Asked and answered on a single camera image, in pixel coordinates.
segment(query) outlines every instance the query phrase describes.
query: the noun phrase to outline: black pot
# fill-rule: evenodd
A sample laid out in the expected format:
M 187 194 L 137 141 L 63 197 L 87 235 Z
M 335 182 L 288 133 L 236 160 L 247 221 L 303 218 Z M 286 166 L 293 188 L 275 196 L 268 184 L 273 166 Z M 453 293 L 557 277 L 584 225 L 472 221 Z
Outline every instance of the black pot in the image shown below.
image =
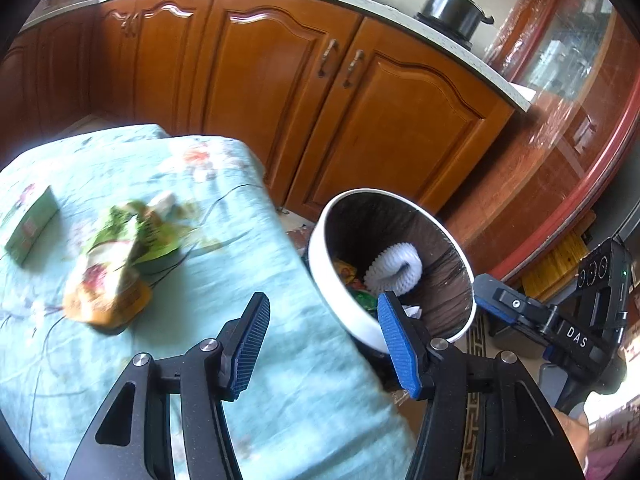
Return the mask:
M 480 22 L 492 25 L 493 16 L 484 12 L 473 0 L 427 0 L 418 18 L 435 28 L 442 28 L 463 41 L 470 41 Z

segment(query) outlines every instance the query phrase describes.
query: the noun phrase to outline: white trash can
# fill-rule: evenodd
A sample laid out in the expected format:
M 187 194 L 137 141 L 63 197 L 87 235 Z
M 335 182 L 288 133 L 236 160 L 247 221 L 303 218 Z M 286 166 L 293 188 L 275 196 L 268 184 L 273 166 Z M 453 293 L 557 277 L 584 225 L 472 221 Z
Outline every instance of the white trash can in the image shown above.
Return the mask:
M 332 258 L 358 270 L 363 278 L 374 259 L 399 242 L 415 246 L 422 277 L 402 304 L 419 305 L 432 336 L 454 342 L 476 314 L 473 274 L 465 255 L 447 230 L 424 209 L 379 189 L 352 189 L 335 196 L 322 210 L 309 240 L 311 275 L 345 329 L 358 341 L 388 354 L 380 324 L 342 284 Z

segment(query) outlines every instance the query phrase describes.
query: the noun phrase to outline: green box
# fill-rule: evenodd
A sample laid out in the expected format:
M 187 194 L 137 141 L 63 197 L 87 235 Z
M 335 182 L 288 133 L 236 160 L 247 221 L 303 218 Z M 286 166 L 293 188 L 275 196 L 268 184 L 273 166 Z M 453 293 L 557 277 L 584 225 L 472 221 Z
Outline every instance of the green box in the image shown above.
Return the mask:
M 29 184 L 0 222 L 0 243 L 18 265 L 58 210 L 50 186 Z

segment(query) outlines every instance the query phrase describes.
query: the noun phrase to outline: countertop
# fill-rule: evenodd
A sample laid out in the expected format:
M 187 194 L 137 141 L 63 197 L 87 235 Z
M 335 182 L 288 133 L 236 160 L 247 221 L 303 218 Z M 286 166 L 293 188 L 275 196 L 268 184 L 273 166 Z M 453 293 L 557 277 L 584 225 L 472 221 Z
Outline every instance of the countertop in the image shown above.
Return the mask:
M 76 4 L 71 4 L 52 10 L 47 14 L 43 14 L 35 19 L 27 21 L 22 30 L 34 27 L 35 25 L 59 16 L 64 12 L 70 12 L 81 7 L 96 5 L 110 0 L 85 0 Z M 419 22 L 411 16 L 400 12 L 393 7 L 374 2 L 373 0 L 327 0 L 351 9 L 357 10 L 363 14 L 379 18 L 390 25 L 401 28 L 412 36 L 423 40 L 425 43 L 434 46 L 441 52 L 457 60 L 460 64 L 474 72 L 479 78 L 486 81 L 495 91 L 498 92 L 507 102 L 513 105 L 516 110 L 526 112 L 529 109 L 529 101 L 518 92 L 506 79 L 500 76 L 494 69 L 489 67 L 481 59 L 464 49 L 455 41 L 450 40 L 447 36 L 439 33 L 434 28 Z

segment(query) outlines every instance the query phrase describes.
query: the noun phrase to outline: wooden cabinet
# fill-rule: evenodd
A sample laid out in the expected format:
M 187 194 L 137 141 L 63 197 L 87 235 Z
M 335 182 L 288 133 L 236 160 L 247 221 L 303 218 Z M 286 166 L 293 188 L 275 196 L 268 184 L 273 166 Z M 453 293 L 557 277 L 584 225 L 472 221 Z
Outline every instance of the wooden cabinet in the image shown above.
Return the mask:
M 131 117 L 133 55 L 127 26 L 136 0 L 111 0 L 95 14 L 91 59 L 90 99 L 92 112 L 125 124 Z
M 215 0 L 190 132 L 244 141 L 265 165 L 272 200 L 282 205 L 360 20 L 319 0 Z
M 89 113 L 88 85 L 95 7 L 66 12 L 40 26 L 38 104 L 45 137 Z
M 181 134 L 188 123 L 202 32 L 212 0 L 138 0 L 133 121 Z
M 37 27 L 20 34 L 0 63 L 0 169 L 40 143 L 36 94 Z
M 366 18 L 327 95 L 286 207 L 317 219 L 336 194 L 377 187 L 435 213 L 512 112 L 449 57 Z
M 36 102 L 43 131 L 92 113 L 240 139 L 274 204 L 309 219 L 354 187 L 436 212 L 513 112 L 436 48 L 321 0 L 111 0 L 38 38 L 36 67 L 23 45 L 0 76 L 20 78 L 6 100 Z
M 193 77 L 211 0 L 113 0 L 95 22 L 92 107 L 117 124 L 188 122 Z

